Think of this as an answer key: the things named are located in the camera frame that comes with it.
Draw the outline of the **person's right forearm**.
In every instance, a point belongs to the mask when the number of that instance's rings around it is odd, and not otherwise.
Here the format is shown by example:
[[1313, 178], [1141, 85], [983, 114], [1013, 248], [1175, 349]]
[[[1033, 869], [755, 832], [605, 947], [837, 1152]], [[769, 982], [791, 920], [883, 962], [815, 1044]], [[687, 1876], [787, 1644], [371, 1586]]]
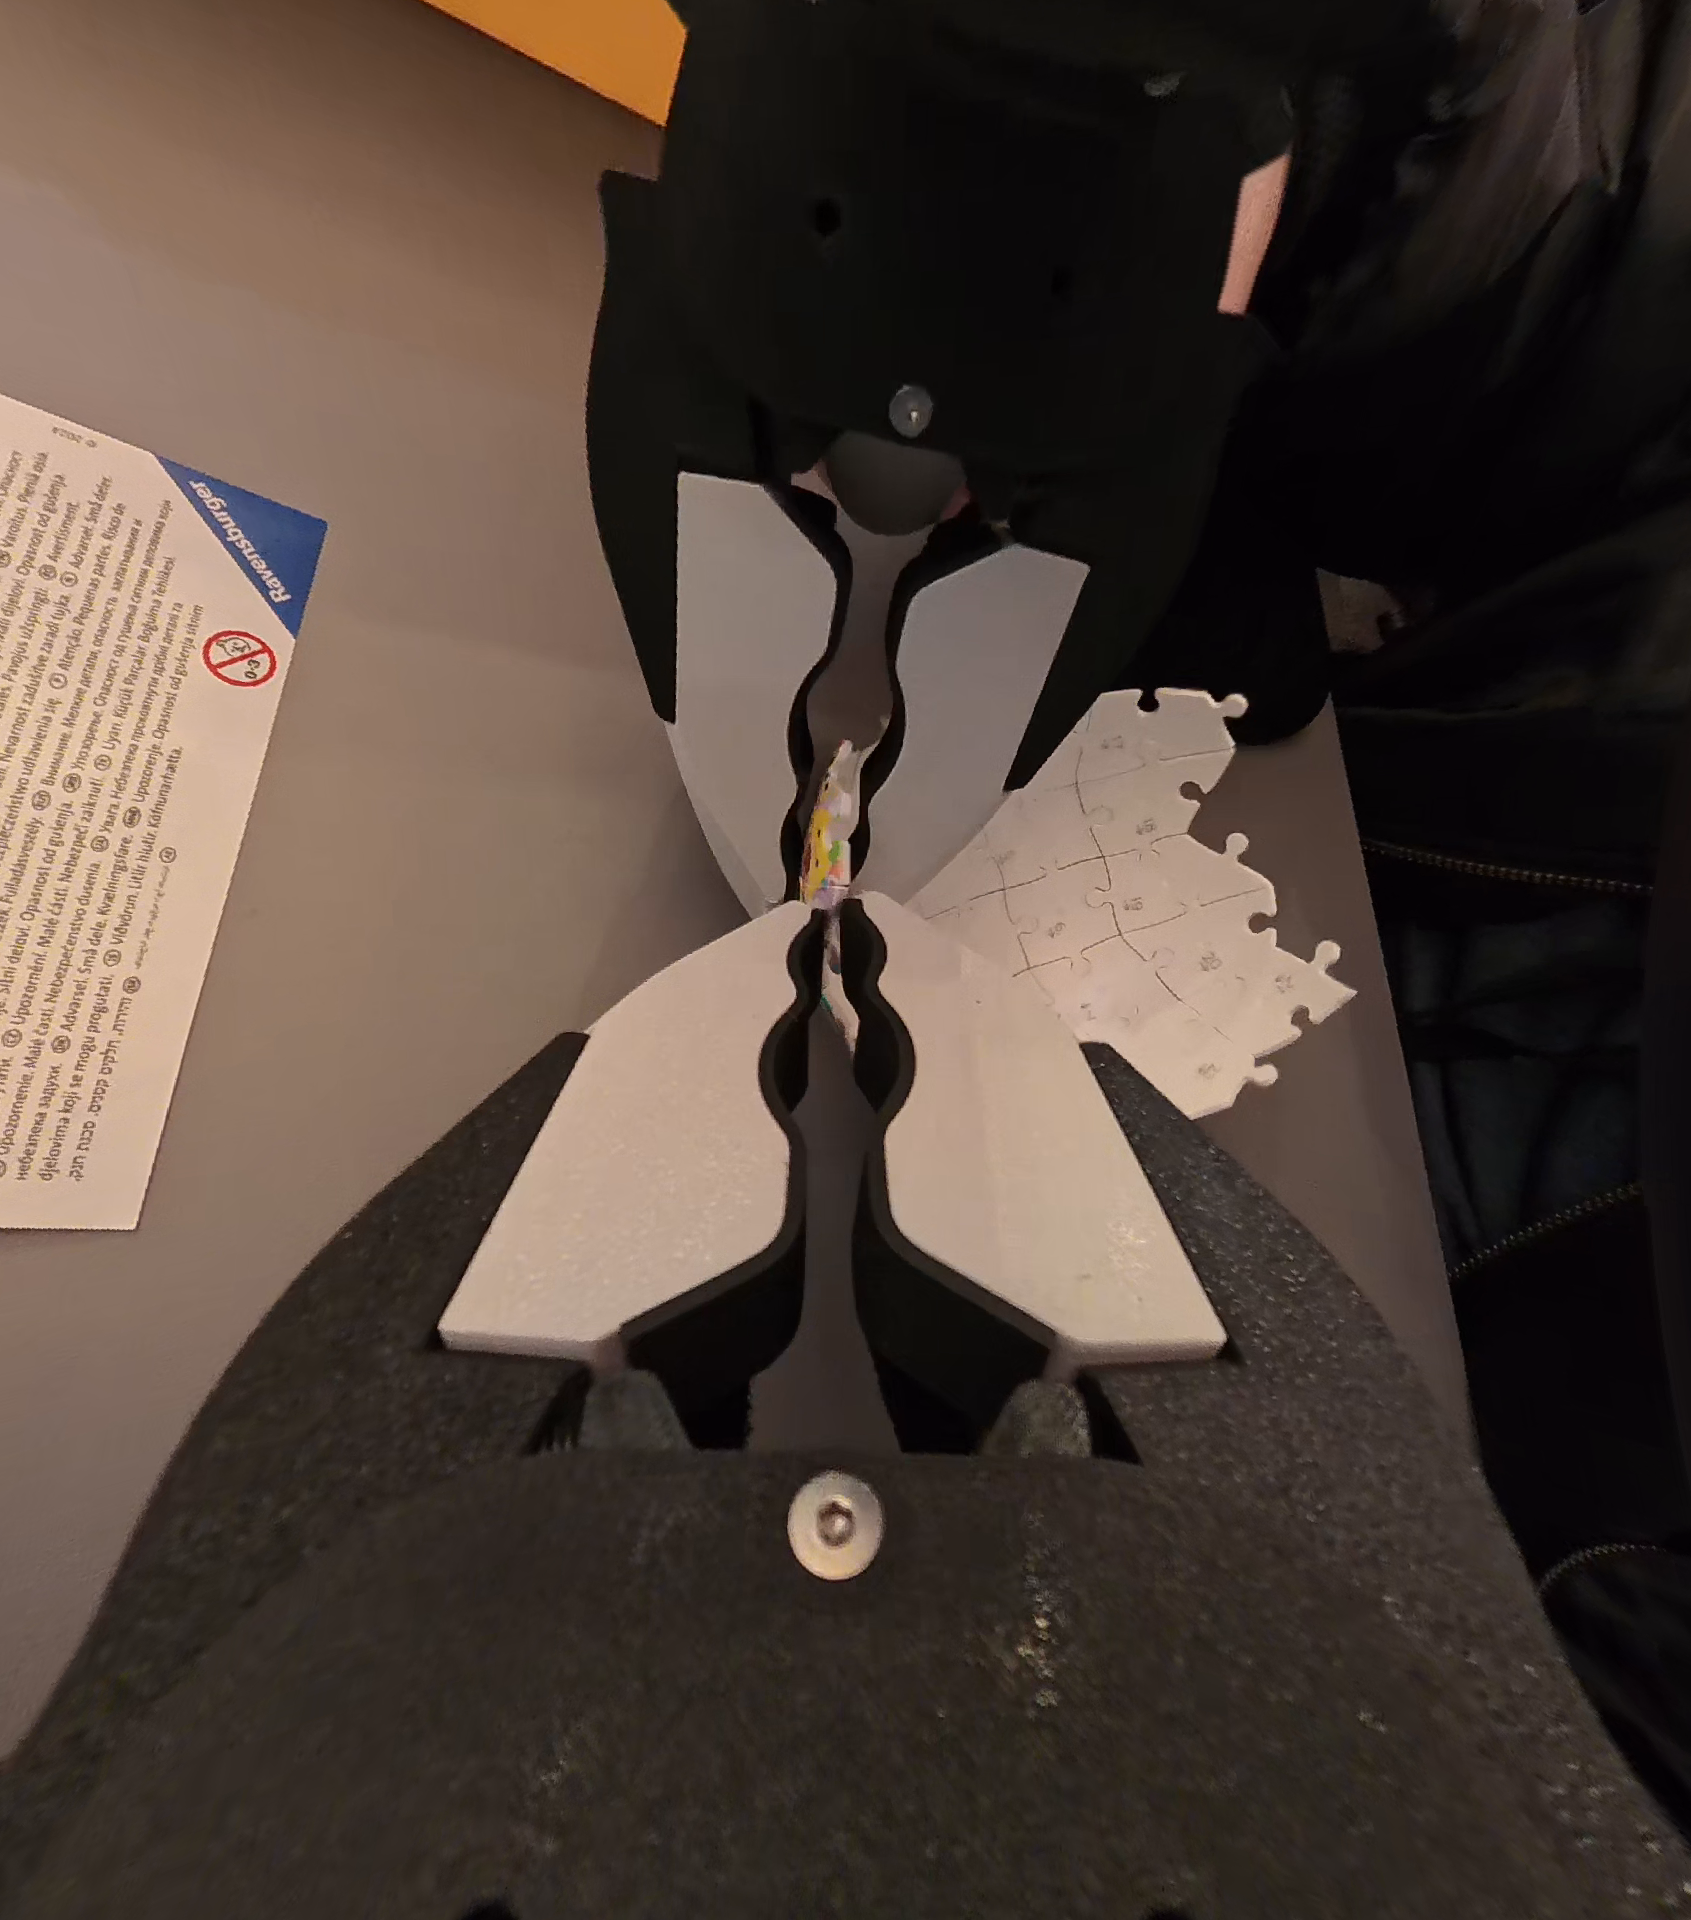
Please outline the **person's right forearm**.
[[1299, 94], [1279, 355], [1135, 672], [1631, 745], [1691, 691], [1691, 2], [1413, 27]]

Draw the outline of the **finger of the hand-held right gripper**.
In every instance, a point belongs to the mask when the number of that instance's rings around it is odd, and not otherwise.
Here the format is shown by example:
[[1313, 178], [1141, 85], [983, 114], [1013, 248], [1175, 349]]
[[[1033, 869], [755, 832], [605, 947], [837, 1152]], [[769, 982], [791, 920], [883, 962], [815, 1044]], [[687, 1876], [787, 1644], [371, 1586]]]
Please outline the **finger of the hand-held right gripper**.
[[667, 739], [721, 874], [761, 915], [789, 888], [783, 825], [809, 764], [797, 738], [851, 557], [823, 491], [683, 472], [675, 493]]
[[1085, 563], [1009, 541], [895, 588], [891, 725], [865, 767], [861, 888], [915, 895], [1001, 807]]

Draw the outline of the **person's jacketed torso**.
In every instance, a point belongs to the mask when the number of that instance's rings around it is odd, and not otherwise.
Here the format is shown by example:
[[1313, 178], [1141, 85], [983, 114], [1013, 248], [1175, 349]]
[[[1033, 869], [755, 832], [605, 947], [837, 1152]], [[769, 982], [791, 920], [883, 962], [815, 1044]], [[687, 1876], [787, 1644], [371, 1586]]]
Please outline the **person's jacketed torso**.
[[1665, 1308], [1647, 1012], [1691, 697], [1691, 4], [1437, 4], [1433, 225], [1533, 185], [1485, 449], [1345, 700], [1487, 1483], [1691, 1845], [1691, 1308]]

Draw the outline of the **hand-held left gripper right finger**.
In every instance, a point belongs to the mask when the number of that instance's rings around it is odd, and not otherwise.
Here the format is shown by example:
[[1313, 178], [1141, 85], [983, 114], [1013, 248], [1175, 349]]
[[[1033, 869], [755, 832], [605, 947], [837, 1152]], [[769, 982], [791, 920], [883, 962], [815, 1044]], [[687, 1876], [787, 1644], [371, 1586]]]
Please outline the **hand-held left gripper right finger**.
[[1209, 1362], [1225, 1329], [1049, 1000], [879, 892], [839, 914], [877, 1146], [857, 1308], [905, 1370]]

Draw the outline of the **yellow plastic bin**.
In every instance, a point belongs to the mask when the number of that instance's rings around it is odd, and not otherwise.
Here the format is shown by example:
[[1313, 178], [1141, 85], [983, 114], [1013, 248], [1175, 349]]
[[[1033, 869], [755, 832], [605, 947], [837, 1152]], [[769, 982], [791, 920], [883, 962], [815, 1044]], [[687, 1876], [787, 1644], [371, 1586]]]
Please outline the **yellow plastic bin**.
[[437, 11], [661, 128], [685, 44], [665, 2], [429, 2]]

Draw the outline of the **partly built puzzle ball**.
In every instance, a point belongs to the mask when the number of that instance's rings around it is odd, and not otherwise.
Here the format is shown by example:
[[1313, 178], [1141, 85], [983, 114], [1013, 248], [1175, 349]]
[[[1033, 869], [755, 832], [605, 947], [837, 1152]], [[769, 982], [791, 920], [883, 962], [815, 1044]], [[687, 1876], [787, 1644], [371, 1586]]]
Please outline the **partly built puzzle ball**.
[[1269, 1086], [1269, 1055], [1355, 996], [1333, 941], [1307, 957], [1279, 946], [1275, 890], [1245, 864], [1245, 835], [1215, 848], [1191, 832], [1245, 714], [1241, 691], [1105, 691], [905, 899], [1193, 1120]]

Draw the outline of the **folded paper leaflet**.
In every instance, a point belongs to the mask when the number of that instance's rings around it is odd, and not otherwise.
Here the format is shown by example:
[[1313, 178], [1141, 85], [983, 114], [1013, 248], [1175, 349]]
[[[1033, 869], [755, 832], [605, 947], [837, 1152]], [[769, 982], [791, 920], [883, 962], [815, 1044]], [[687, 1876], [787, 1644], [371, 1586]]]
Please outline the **folded paper leaflet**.
[[0, 1229], [137, 1223], [325, 539], [0, 396]]

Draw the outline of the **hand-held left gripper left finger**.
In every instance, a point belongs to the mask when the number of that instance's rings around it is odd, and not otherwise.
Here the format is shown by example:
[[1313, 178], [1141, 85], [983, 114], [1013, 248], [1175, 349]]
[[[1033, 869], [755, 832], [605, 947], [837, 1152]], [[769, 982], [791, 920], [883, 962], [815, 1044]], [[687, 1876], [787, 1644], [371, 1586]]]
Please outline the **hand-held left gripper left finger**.
[[587, 1029], [469, 1259], [447, 1348], [767, 1366], [803, 1310], [821, 914], [781, 904]]

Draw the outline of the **person's right hand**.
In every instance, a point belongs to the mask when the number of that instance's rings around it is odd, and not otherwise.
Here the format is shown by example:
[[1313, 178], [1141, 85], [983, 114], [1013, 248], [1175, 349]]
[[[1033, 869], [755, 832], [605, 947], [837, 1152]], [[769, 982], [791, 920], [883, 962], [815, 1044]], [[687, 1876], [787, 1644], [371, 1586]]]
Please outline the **person's right hand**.
[[1253, 287], [1271, 248], [1289, 183], [1291, 151], [1247, 171], [1239, 182], [1231, 244], [1225, 259], [1217, 311], [1239, 318], [1247, 311]]

